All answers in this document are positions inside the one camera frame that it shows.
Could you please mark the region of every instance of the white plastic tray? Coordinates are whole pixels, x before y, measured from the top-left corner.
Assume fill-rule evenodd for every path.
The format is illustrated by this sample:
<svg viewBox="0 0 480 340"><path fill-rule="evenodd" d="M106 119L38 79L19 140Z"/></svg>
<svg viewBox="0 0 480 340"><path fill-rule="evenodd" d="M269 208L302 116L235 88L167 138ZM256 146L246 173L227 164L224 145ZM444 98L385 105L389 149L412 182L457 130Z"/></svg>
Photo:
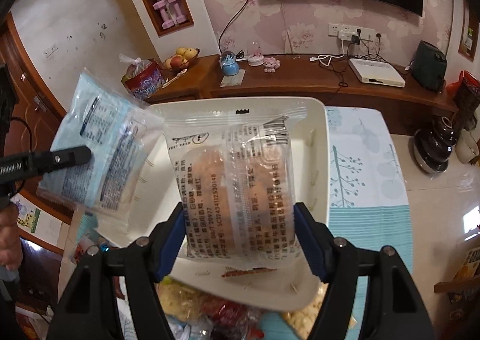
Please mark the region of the white plastic tray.
<svg viewBox="0 0 480 340"><path fill-rule="evenodd" d="M306 119L290 132L295 197L311 211L315 220L328 223L329 140L323 103L309 97L238 97L164 103L149 107L154 112L174 117L191 111L235 111L285 108L304 105ZM127 246L139 236L148 236L158 222L168 219L180 202L177 183L168 156L165 137L161 136L142 169L135 189L129 231L120 234L99 218L98 232L118 246ZM318 287L303 257L282 270L222 278L225 267L177 259L172 277L200 290L230 300L278 311L292 311L310 303Z"/></svg>

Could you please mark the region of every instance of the blue snow globe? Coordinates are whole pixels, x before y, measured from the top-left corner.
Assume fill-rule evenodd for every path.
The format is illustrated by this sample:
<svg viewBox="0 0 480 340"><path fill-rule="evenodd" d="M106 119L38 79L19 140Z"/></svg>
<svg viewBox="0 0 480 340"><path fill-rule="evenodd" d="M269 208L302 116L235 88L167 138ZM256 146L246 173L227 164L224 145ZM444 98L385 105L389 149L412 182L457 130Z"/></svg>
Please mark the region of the blue snow globe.
<svg viewBox="0 0 480 340"><path fill-rule="evenodd" d="M225 76L235 76L240 71L237 58L231 51L224 51L222 53L220 56L220 67Z"/></svg>

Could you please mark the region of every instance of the blue snack package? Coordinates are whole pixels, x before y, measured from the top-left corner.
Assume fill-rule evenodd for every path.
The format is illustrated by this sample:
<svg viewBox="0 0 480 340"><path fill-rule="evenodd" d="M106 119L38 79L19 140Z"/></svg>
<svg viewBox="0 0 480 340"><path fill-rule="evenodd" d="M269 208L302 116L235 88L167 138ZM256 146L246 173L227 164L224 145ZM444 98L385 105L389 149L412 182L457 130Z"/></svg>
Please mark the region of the blue snack package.
<svg viewBox="0 0 480 340"><path fill-rule="evenodd" d="M86 206L126 229L140 170L162 133L161 117L104 90L84 70L51 150L86 145L92 159L46 173L37 192L70 208Z"/></svg>

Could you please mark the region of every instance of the pink figurine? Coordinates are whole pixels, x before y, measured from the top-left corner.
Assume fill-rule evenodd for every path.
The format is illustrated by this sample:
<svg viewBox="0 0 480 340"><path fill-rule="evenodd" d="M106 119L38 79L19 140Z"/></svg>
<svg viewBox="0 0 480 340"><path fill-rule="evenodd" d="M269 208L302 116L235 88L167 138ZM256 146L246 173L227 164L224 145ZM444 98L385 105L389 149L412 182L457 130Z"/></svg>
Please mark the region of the pink figurine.
<svg viewBox="0 0 480 340"><path fill-rule="evenodd" d="M275 69L280 67L280 61L274 57L263 57L263 66L265 66L265 73L275 73Z"/></svg>

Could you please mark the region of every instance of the floral wallpaper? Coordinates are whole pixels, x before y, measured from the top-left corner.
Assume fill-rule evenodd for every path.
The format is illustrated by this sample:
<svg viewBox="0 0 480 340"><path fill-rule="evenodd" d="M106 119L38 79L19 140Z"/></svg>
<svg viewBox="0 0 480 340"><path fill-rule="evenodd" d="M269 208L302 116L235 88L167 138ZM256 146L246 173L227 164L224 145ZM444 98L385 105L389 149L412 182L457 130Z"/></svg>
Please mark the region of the floral wallpaper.
<svg viewBox="0 0 480 340"><path fill-rule="evenodd" d="M217 38L246 0L204 0ZM369 27L382 34L380 54L388 61L408 65L419 41L447 52L453 0L424 0L419 17L375 0L250 0L225 32L222 50L247 50L259 41L264 54L338 54L340 41L328 36L328 23ZM378 41L369 43L377 51ZM350 53L366 52L361 44Z"/></svg>

